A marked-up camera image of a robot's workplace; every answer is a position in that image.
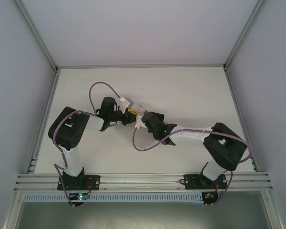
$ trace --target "white wall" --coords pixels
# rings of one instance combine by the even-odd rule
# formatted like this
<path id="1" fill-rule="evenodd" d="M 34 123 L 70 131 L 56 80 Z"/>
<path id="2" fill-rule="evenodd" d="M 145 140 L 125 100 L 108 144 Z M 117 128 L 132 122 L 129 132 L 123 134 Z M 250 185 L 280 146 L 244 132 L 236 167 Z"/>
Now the white wall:
<path id="1" fill-rule="evenodd" d="M 11 0 L 0 0 L 0 227 L 41 115 L 52 71 Z"/>
<path id="2" fill-rule="evenodd" d="M 260 167 L 286 220 L 286 0 L 269 0 L 232 68 Z"/>
<path id="3" fill-rule="evenodd" d="M 58 66 L 224 63 L 257 0 L 23 0 Z"/>

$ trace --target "red wire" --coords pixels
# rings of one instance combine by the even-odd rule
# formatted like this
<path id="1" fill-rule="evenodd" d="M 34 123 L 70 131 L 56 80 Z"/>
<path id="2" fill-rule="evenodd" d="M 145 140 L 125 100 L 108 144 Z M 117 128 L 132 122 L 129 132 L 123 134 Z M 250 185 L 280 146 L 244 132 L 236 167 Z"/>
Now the red wire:
<path id="1" fill-rule="evenodd" d="M 89 193 L 91 193 L 91 191 L 92 191 L 92 184 L 91 184 L 89 181 L 86 181 L 85 183 L 88 184 L 88 185 L 90 185 L 90 187 L 89 187 L 89 192 L 88 192 L 88 194 L 89 194 Z"/>
<path id="2" fill-rule="evenodd" d="M 218 191 L 218 184 L 216 183 L 215 185 L 216 185 L 216 189 L 215 189 L 214 195 L 215 195 L 215 194 L 217 193 L 217 191 Z"/>

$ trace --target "metal frame edge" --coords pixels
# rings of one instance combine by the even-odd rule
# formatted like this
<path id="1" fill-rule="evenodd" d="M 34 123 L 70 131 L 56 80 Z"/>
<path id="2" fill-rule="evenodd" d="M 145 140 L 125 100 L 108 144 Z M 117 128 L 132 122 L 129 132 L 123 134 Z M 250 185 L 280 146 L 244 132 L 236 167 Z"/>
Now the metal frame edge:
<path id="1" fill-rule="evenodd" d="M 15 229 L 19 219 L 21 206 L 24 200 L 25 193 L 18 192 L 14 193 L 11 202 L 9 204 L 8 212 L 5 216 L 2 229 Z"/>
<path id="2" fill-rule="evenodd" d="M 266 190 L 261 191 L 261 193 L 271 227 L 274 229 L 286 229 L 286 223 L 274 191 Z"/>
<path id="3" fill-rule="evenodd" d="M 230 77 L 229 71 L 224 68 L 224 72 L 225 72 L 226 80 L 228 82 L 230 93 L 231 93 L 231 96 L 232 96 L 232 99 L 233 99 L 233 102 L 234 102 L 234 106 L 236 108 L 237 116 L 238 116 L 241 128 L 243 130 L 243 133 L 244 133 L 245 140 L 252 146 L 252 141 L 251 141 L 251 138 L 250 138 L 250 134 L 249 134 L 246 122 L 245 122 L 244 114 L 242 112 L 242 108 L 240 106 L 238 97 L 237 97 L 237 95 L 235 93 L 235 88 L 234 88 L 233 83 L 231 81 L 231 77 Z M 252 158 L 253 158 L 253 164 L 255 166 L 255 169 L 258 171 L 259 170 L 259 163 L 257 161 L 255 152 L 253 152 L 253 157 Z"/>
<path id="4" fill-rule="evenodd" d="M 242 48 L 246 38 L 248 37 L 252 27 L 254 26 L 258 16 L 260 15 L 262 9 L 264 8 L 267 0 L 258 0 L 256 5 L 254 6 L 251 15 L 249 16 L 245 26 L 243 27 L 240 35 L 238 36 L 235 45 L 233 46 L 233 49 L 231 50 L 226 62 L 225 67 L 229 68 L 231 67 L 234 59 L 236 58 L 238 52 Z"/>
<path id="5" fill-rule="evenodd" d="M 189 67 L 223 67 L 215 64 L 114 64 L 114 65 L 76 65 L 58 66 L 58 69 L 94 69 L 94 68 L 189 68 Z"/>
<path id="6" fill-rule="evenodd" d="M 27 9 L 25 8 L 24 3 L 22 2 L 22 0 L 12 0 L 12 2 L 14 3 L 15 7 L 17 8 L 20 16 L 22 17 L 22 19 L 24 20 L 24 23 L 27 25 L 30 33 L 32 34 L 34 40 L 36 41 L 39 49 L 41 50 L 43 56 L 45 57 L 46 61 L 48 62 L 48 64 L 50 65 L 50 67 L 53 70 L 56 70 L 56 64 L 53 60 L 53 58 L 50 55 L 49 50 L 47 49 L 46 45 L 44 44 L 32 18 L 30 17 Z"/>
<path id="7" fill-rule="evenodd" d="M 36 135 L 35 135 L 35 138 L 33 141 L 32 149 L 31 149 L 31 158 L 30 158 L 29 164 L 26 164 L 27 165 L 27 167 L 26 167 L 27 173 L 30 171 L 31 162 L 33 160 L 33 157 L 37 157 L 39 149 L 41 147 L 42 137 L 43 137 L 43 134 L 45 131 L 46 122 L 47 122 L 48 117 L 49 117 L 50 108 L 51 108 L 51 105 L 53 102 L 53 98 L 54 98 L 54 94 L 56 91 L 56 87 L 57 87 L 57 83 L 58 83 L 60 73 L 61 73 L 60 70 L 54 71 L 54 73 L 53 73 L 52 82 L 51 82 L 50 87 L 48 89 L 48 94 L 47 94 L 45 103 L 43 105 L 41 118 L 40 118 L 40 121 L 38 123 Z"/>

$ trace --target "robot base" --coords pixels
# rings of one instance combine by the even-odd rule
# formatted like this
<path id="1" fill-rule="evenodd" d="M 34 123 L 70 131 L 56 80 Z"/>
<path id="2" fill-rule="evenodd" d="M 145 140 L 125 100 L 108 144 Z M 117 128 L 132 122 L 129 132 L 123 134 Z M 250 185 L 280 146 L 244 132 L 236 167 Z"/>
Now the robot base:
<path id="1" fill-rule="evenodd" d="M 100 187 L 100 179 L 99 175 L 85 175 L 84 168 L 81 173 L 77 177 L 72 177 L 65 172 L 62 173 L 63 183 L 67 191 L 89 191 L 90 184 L 92 185 L 91 190 L 97 191 Z M 57 190 L 63 191 L 61 179 L 59 178 Z"/>
<path id="2" fill-rule="evenodd" d="M 198 174 L 185 174 L 184 179 L 180 180 L 180 183 L 185 186 L 186 190 L 215 190 L 216 184 L 218 184 L 218 189 L 227 187 L 227 180 L 224 174 L 221 174 L 215 181 L 208 183 L 207 186 L 201 183 L 201 175 Z"/>

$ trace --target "metal rail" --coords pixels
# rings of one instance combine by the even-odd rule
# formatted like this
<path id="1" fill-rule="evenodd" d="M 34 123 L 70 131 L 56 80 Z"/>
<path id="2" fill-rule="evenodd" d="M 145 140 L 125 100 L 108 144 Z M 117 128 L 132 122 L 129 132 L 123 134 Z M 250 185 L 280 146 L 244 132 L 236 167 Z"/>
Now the metal rail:
<path id="1" fill-rule="evenodd" d="M 188 192 L 179 183 L 185 173 L 99 174 L 100 189 L 95 192 Z M 57 174 L 19 174 L 15 192 L 62 192 L 57 190 Z M 228 191 L 272 190 L 266 172 L 235 172 Z M 193 192 L 213 190 L 191 190 Z"/>

